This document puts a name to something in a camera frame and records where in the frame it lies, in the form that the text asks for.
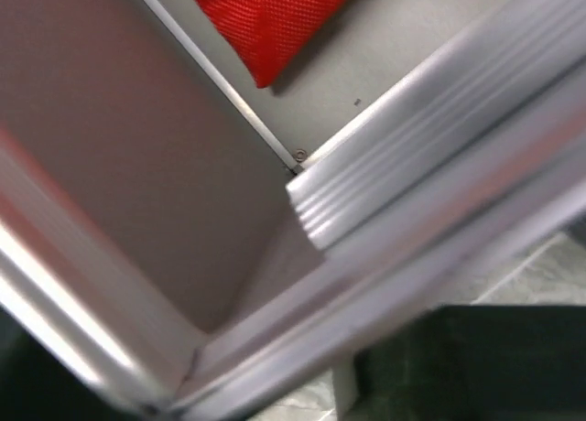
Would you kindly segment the red first aid pouch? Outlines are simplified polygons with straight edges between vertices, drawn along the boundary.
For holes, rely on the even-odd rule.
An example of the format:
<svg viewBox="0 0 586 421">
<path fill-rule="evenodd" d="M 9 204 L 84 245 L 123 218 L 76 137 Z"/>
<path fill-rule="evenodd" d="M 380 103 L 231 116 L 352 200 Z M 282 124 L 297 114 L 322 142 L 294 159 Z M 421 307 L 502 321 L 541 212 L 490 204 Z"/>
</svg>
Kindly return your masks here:
<svg viewBox="0 0 586 421">
<path fill-rule="evenodd" d="M 194 1 L 262 89 L 348 0 Z"/>
</svg>

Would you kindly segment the silver metal medicine case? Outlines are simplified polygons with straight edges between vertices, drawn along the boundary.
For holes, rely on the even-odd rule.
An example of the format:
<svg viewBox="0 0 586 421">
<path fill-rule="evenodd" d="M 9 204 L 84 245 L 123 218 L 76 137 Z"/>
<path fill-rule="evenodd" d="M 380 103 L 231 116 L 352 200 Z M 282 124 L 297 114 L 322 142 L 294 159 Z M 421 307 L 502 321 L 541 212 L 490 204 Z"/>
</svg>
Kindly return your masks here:
<svg viewBox="0 0 586 421">
<path fill-rule="evenodd" d="M 241 94 L 190 0 L 1 0 L 1 306 L 128 413 L 273 403 L 585 209 L 585 0 L 353 0 Z M 302 95 L 294 97 L 292 86 Z"/>
</svg>

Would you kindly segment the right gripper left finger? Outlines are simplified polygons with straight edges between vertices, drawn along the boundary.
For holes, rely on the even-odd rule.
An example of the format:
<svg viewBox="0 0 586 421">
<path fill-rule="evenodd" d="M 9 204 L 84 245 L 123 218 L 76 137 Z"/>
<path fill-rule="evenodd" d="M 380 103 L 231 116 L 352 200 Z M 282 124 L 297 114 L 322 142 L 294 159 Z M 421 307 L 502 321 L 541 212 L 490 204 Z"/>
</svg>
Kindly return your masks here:
<svg viewBox="0 0 586 421">
<path fill-rule="evenodd" d="M 135 420 L 86 388 L 9 314 L 1 312 L 1 419 Z"/>
</svg>

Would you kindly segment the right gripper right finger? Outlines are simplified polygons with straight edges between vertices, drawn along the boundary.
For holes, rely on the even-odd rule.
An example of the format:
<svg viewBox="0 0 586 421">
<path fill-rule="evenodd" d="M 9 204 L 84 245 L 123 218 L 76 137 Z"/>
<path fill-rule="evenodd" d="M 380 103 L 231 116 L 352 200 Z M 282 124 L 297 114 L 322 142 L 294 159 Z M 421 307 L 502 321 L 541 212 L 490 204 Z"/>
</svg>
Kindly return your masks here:
<svg viewBox="0 0 586 421">
<path fill-rule="evenodd" d="M 582 420 L 585 309 L 449 306 L 354 366 L 357 420 Z"/>
</svg>

